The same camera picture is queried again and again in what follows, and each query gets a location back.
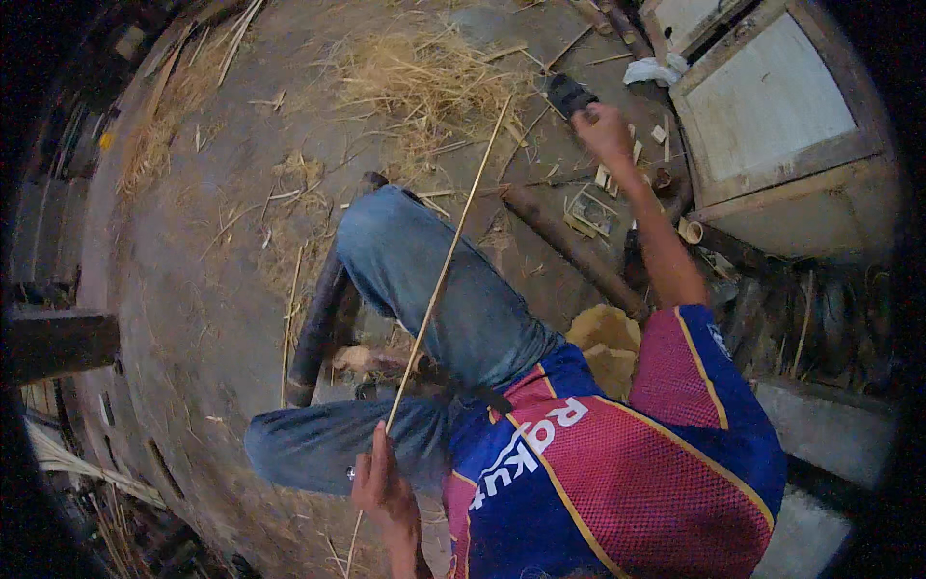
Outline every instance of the wooden frame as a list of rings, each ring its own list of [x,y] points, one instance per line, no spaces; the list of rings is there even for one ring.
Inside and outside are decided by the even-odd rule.
[[[673,4],[676,0],[646,0],[640,7],[640,20],[646,28],[646,35],[660,61],[665,61],[668,52],[674,52],[688,58],[709,39],[722,24],[729,22],[749,5],[750,0],[720,0],[713,2],[716,7],[708,16],[700,20],[690,31],[673,33],[666,38],[666,29],[671,22],[663,22],[657,10],[664,4]]]
[[[784,14],[794,19],[817,50],[842,94],[856,128],[715,180],[711,177],[706,143],[698,129],[688,95]],[[882,127],[888,125],[882,121],[881,101],[864,66],[825,11],[807,1],[764,2],[698,60],[671,87],[669,94],[686,129],[689,151],[700,181],[694,198],[698,209],[877,155],[886,147],[887,139]]]

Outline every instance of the red and blue jersey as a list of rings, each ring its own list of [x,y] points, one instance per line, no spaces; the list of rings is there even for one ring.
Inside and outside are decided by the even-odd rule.
[[[784,455],[706,308],[650,317],[627,404],[570,344],[504,396],[451,441],[450,577],[746,577],[762,557]]]

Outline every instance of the jeans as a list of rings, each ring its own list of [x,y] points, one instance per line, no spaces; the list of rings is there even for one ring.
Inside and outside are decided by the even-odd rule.
[[[399,187],[386,185],[345,212],[337,253],[363,298],[417,335],[454,232]],[[531,315],[472,242],[460,239],[422,345],[464,392],[504,391],[564,341]],[[255,471],[273,483],[348,495],[347,467],[357,453],[369,451],[373,429],[392,405],[346,401],[260,414],[244,448]],[[399,403],[390,436],[400,471],[419,490],[439,489],[449,466],[448,411],[416,396]]]

